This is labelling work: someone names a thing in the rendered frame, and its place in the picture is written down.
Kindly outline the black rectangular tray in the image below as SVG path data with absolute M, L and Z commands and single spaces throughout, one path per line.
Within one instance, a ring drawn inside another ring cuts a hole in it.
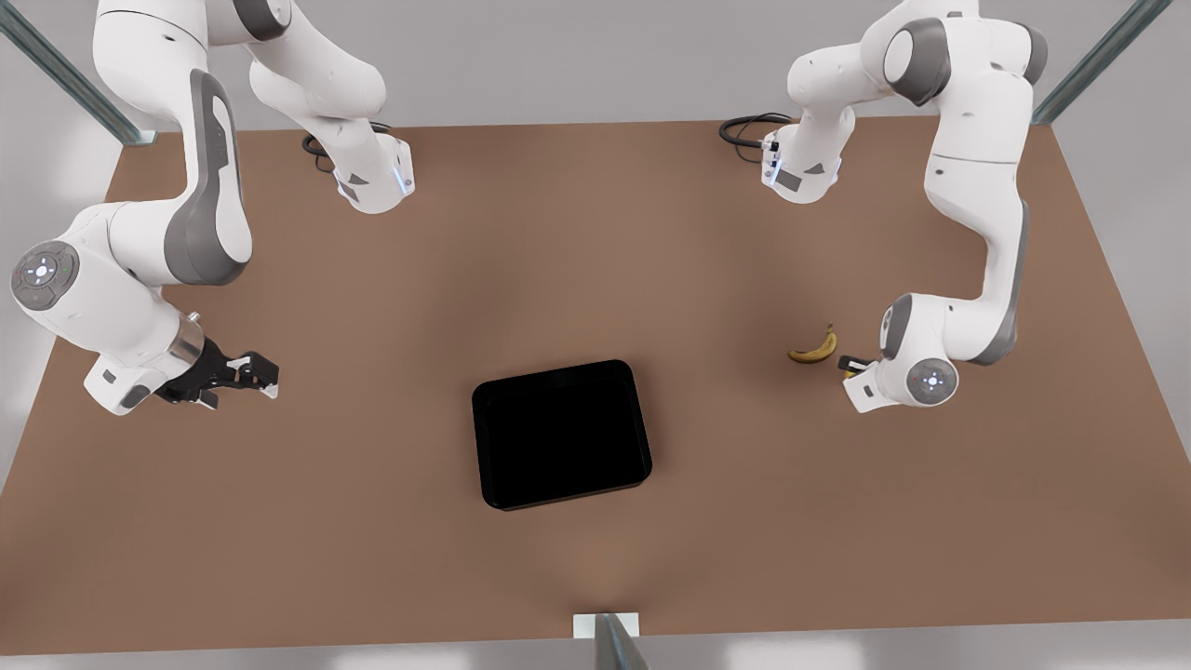
M 511 512 L 638 487 L 651 453 L 625 361 L 495 378 L 470 397 L 482 499 Z

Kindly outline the silver frame post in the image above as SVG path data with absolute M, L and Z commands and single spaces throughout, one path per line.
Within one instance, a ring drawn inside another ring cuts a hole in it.
M 40 71 L 46 74 L 55 84 L 64 90 L 89 114 L 95 123 L 106 129 L 124 148 L 145 148 L 156 140 L 157 132 L 136 126 L 124 115 L 107 95 L 102 94 L 85 74 L 77 71 L 70 60 L 52 46 L 45 35 L 35 27 L 11 0 L 0 0 L 0 33 L 7 38 Z
M 637 646 L 638 613 L 578 613 L 570 616 L 570 635 L 592 639 L 596 670 L 650 670 Z
M 1172 4 L 1173 0 L 1135 0 L 1035 107 L 1033 126 L 1050 126 L 1050 123 L 1055 123 Z

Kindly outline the yellow banana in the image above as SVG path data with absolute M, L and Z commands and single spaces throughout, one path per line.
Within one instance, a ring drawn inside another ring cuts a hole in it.
M 828 323 L 828 327 L 823 340 L 819 343 L 818 347 L 809 349 L 807 351 L 798 351 L 798 349 L 792 349 L 787 352 L 790 361 L 799 362 L 803 365 L 817 364 L 817 362 L 828 361 L 829 357 L 836 352 L 838 339 L 836 332 L 834 331 L 834 323 Z

